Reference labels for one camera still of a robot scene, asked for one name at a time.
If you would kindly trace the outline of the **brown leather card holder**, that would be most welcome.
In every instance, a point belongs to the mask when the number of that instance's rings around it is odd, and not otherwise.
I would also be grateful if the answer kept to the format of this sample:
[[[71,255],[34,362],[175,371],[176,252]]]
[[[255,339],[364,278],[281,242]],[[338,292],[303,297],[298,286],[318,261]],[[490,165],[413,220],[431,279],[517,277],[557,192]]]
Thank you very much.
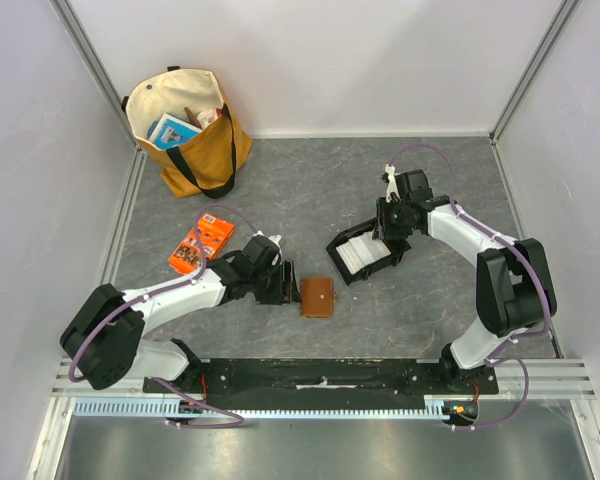
[[[331,277],[303,277],[300,282],[300,295],[302,317],[325,319],[334,315],[337,295]]]

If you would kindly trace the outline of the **black card box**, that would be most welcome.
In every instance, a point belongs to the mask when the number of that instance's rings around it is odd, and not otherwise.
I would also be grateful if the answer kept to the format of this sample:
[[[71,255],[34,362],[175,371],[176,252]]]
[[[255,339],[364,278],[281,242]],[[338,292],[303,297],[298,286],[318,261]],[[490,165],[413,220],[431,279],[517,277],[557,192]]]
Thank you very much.
[[[373,237],[376,220],[370,219],[339,232],[326,252],[346,285],[395,267],[411,249],[407,240],[381,240]]]

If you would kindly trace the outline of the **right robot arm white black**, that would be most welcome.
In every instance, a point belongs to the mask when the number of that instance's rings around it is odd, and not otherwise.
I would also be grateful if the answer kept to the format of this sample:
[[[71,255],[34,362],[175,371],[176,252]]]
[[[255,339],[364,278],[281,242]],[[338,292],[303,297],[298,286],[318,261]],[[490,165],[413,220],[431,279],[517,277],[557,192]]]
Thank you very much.
[[[457,394],[506,343],[543,334],[557,300],[543,245],[498,233],[448,196],[436,196],[423,170],[397,174],[387,165],[386,193],[376,201],[374,236],[402,241],[419,232],[451,247],[476,268],[477,318],[441,353],[438,381]]]

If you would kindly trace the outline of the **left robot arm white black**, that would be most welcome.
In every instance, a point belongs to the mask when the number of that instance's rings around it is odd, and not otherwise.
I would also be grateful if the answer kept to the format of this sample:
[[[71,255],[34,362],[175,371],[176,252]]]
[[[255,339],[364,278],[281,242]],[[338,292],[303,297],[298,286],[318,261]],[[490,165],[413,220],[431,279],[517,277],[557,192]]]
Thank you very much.
[[[253,235],[240,250],[212,259],[192,274],[154,286],[121,291],[95,288],[60,338],[70,357],[68,376],[105,390],[123,379],[165,380],[190,392],[200,380],[200,360],[179,339],[152,341],[147,334],[186,314],[253,295],[262,305],[298,303],[294,263],[283,258],[278,235]]]

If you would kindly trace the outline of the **white card stack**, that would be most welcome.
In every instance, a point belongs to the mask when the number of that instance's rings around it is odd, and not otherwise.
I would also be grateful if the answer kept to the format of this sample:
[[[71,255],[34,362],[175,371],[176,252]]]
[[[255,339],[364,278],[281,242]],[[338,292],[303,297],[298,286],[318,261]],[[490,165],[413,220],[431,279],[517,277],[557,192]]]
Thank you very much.
[[[351,275],[391,255],[391,251],[382,240],[373,238],[372,231],[350,238],[338,245],[336,252]]]

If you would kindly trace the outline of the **orange booklet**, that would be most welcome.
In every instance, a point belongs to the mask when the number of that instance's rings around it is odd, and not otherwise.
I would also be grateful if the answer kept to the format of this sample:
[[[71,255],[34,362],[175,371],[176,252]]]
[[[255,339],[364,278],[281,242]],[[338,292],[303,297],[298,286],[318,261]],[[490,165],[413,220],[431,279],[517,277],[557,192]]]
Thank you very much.
[[[197,228],[192,228],[170,255],[169,265],[181,275],[195,273],[202,264],[197,240],[200,240],[206,259],[213,260],[231,239],[234,231],[232,223],[205,212],[199,219]]]

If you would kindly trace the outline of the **mustard canvas tote bag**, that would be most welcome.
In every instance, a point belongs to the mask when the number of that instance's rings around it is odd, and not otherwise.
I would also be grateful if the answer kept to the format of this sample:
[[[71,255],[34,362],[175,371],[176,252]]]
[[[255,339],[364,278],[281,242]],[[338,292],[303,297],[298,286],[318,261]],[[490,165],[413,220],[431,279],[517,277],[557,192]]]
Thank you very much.
[[[176,197],[201,193],[220,199],[234,188],[252,138],[212,71],[170,67],[141,81],[123,99],[122,109],[134,139],[162,167],[162,179]],[[166,114],[187,123],[189,114],[207,111],[216,118],[180,145],[159,146],[151,138]]]

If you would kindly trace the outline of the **brown item in bag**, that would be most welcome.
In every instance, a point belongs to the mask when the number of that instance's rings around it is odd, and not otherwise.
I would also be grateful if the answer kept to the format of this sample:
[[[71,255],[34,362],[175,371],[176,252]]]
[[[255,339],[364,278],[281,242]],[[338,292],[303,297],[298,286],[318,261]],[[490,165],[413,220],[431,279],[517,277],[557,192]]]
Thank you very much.
[[[188,107],[184,108],[184,112],[186,114],[187,121],[191,125],[195,126],[196,128],[201,129],[201,125],[200,125],[200,122],[198,121],[198,118],[197,118],[196,114],[190,108],[188,108]]]

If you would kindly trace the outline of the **blue book in bag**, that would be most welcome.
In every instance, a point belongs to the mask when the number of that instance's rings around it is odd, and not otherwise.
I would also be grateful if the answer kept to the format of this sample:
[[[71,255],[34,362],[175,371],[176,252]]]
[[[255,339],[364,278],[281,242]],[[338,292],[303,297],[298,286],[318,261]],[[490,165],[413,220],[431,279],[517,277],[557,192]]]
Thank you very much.
[[[167,150],[189,142],[202,130],[173,115],[164,113],[148,130],[148,141],[156,148]]]

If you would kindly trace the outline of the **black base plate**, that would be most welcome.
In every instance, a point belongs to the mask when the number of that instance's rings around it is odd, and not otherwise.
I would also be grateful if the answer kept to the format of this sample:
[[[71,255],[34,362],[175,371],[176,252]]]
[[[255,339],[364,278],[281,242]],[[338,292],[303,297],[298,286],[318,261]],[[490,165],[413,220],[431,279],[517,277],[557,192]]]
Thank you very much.
[[[416,359],[215,358],[174,386],[225,410],[416,409],[426,395],[496,395],[494,374],[478,367],[451,377],[439,362]]]

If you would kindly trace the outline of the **aluminium frame rail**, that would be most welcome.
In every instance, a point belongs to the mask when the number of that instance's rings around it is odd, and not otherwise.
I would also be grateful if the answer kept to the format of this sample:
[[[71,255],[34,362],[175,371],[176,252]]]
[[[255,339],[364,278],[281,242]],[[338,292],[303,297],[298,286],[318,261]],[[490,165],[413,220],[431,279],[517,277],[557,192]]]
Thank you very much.
[[[524,359],[529,378],[529,400],[594,400],[596,398],[584,362],[580,359]],[[113,387],[96,391],[87,382],[68,378],[69,359],[63,358],[55,378],[52,397],[142,398],[152,396],[143,390],[141,380],[121,380]],[[493,399],[514,400],[523,393],[522,368],[509,360],[495,368],[499,393]]]

